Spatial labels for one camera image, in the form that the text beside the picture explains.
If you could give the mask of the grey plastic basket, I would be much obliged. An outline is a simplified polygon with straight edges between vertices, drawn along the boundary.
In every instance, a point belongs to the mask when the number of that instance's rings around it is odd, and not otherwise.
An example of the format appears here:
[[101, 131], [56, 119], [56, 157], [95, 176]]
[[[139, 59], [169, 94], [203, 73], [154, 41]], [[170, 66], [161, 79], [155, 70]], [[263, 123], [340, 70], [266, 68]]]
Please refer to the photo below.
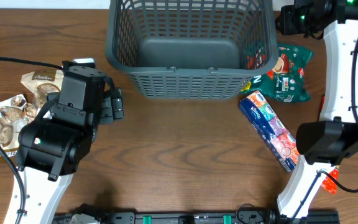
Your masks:
[[278, 60], [268, 0], [111, 0], [105, 55], [149, 98], [226, 99]]

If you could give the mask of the green Nescafe coffee bag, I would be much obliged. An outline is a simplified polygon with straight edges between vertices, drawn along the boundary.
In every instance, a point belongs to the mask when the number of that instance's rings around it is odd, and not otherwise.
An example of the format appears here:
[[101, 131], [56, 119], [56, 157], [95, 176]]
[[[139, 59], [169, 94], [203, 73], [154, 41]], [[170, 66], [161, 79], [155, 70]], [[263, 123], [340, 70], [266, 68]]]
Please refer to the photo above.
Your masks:
[[264, 96], [283, 103], [299, 103], [310, 100], [304, 88], [305, 67], [314, 52], [306, 47], [292, 44], [278, 45], [276, 65], [263, 75], [256, 75], [245, 82], [242, 94], [259, 91]]

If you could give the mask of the Kleenex tissue multipack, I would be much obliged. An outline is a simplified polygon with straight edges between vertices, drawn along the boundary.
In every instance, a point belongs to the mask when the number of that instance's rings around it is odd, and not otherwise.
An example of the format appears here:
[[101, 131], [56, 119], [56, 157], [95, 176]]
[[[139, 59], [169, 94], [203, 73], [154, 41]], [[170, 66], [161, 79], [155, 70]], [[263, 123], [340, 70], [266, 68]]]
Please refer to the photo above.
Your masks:
[[299, 153], [295, 137], [260, 91], [242, 99], [239, 109], [287, 172], [295, 169]]

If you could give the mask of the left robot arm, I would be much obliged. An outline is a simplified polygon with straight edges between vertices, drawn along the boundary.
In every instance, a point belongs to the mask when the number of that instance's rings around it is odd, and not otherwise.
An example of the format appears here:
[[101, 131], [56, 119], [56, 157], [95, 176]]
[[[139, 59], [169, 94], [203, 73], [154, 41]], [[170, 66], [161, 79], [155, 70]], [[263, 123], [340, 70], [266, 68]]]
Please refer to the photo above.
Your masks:
[[5, 223], [51, 223], [100, 124], [124, 117], [122, 92], [92, 58], [64, 61], [59, 92], [49, 93], [18, 137], [14, 181]]

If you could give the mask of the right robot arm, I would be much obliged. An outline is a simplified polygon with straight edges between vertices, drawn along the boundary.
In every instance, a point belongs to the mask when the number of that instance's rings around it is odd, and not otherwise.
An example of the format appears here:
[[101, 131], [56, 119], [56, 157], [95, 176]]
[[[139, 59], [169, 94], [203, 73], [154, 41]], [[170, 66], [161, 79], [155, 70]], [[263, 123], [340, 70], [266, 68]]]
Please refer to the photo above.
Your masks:
[[325, 179], [358, 152], [358, 0], [295, 1], [276, 20], [283, 35], [323, 39], [327, 69], [319, 119], [296, 132], [298, 162], [269, 223], [334, 223], [336, 212], [312, 212], [310, 204]]

